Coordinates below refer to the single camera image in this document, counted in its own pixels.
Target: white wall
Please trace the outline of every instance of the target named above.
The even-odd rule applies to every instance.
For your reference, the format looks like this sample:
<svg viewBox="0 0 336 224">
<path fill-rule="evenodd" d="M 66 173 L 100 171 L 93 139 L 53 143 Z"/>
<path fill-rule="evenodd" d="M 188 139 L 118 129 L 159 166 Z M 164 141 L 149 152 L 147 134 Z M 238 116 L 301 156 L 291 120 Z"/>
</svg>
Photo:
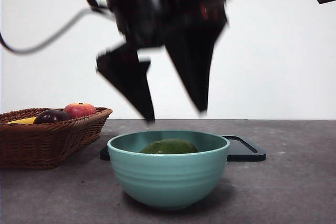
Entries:
<svg viewBox="0 0 336 224">
<path fill-rule="evenodd" d="M 1 32 L 13 47 L 29 47 L 86 6 L 85 0 L 1 0 Z M 152 61 L 157 118 L 336 119 L 336 2 L 228 0 L 227 15 L 207 115 L 194 109 L 164 49 L 140 52 Z M 140 118 L 95 72 L 97 54 L 122 40 L 115 23 L 88 15 L 34 55 L 2 48 L 1 112 L 82 101 L 114 109 L 111 118 Z"/>
</svg>

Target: red apple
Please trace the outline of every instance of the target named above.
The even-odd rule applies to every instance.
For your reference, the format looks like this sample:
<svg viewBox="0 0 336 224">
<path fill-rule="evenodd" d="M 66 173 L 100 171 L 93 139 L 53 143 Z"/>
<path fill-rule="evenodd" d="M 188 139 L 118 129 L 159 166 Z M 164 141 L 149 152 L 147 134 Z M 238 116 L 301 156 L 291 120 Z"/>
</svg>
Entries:
<svg viewBox="0 0 336 224">
<path fill-rule="evenodd" d="M 63 111 L 67 112 L 71 119 L 80 118 L 81 116 L 95 114 L 96 108 L 90 103 L 74 102 L 67 105 Z"/>
</svg>

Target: teal bowl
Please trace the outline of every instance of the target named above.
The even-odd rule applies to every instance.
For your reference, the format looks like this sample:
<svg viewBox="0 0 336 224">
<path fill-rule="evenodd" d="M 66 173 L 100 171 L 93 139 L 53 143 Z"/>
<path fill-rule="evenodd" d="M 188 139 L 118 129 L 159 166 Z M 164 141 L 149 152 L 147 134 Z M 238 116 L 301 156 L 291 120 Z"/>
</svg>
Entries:
<svg viewBox="0 0 336 224">
<path fill-rule="evenodd" d="M 198 153 L 139 153 L 166 138 L 189 140 Z M 114 174 L 123 190 L 150 207 L 178 210 L 206 197 L 226 166 L 229 140 L 195 131 L 145 131 L 120 135 L 107 143 Z"/>
</svg>

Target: table surface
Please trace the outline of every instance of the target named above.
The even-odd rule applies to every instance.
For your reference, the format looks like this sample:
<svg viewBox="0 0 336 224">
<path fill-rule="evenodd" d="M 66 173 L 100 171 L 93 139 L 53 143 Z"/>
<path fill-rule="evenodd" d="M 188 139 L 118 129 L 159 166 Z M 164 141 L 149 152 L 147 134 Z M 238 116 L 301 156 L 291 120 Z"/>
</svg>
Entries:
<svg viewBox="0 0 336 224">
<path fill-rule="evenodd" d="M 122 191 L 99 151 L 112 136 L 183 129 L 236 135 L 267 153 L 229 162 L 205 199 L 149 208 Z M 50 170 L 1 170 L 1 223 L 336 223 L 336 121 L 107 120 L 101 137 Z"/>
</svg>

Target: woven basket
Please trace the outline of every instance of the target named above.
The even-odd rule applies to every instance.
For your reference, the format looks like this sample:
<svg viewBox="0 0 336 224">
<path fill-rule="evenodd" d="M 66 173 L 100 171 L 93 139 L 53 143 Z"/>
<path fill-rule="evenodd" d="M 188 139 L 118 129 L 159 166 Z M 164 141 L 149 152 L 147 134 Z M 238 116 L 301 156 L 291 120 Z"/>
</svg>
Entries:
<svg viewBox="0 0 336 224">
<path fill-rule="evenodd" d="M 43 124 L 6 122 L 37 116 L 48 108 L 0 114 L 0 168 L 50 169 L 61 165 L 75 151 L 99 138 L 112 110 L 96 109 L 93 115 Z"/>
</svg>

